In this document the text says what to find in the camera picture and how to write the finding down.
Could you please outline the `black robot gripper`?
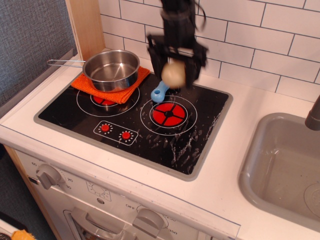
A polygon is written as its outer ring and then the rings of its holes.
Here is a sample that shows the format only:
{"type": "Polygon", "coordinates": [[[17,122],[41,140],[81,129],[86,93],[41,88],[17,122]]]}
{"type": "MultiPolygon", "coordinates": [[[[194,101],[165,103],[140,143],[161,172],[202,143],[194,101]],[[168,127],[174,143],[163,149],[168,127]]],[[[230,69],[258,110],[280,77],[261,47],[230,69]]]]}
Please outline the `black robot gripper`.
{"type": "Polygon", "coordinates": [[[207,48],[196,41],[195,14],[192,12],[161,12],[163,34],[148,34],[148,52],[154,74],[161,78],[168,58],[185,62],[185,85],[191,88],[199,78],[201,67],[206,65],[207,48]],[[178,49],[193,51],[193,57],[187,58],[179,54],[178,49]]]}

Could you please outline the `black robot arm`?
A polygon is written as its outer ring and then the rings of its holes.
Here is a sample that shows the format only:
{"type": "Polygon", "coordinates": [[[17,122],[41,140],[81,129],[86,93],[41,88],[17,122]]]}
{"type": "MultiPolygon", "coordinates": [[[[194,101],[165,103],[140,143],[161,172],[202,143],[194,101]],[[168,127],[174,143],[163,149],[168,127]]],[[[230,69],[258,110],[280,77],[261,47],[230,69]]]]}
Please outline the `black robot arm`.
{"type": "Polygon", "coordinates": [[[184,64],[184,81],[180,84],[166,83],[172,89],[191,88],[207,63],[208,49],[197,42],[196,6],[194,0],[163,0],[160,15],[163,20],[163,35],[147,35],[148,52],[154,74],[164,81],[163,73],[169,59],[184,64]]]}

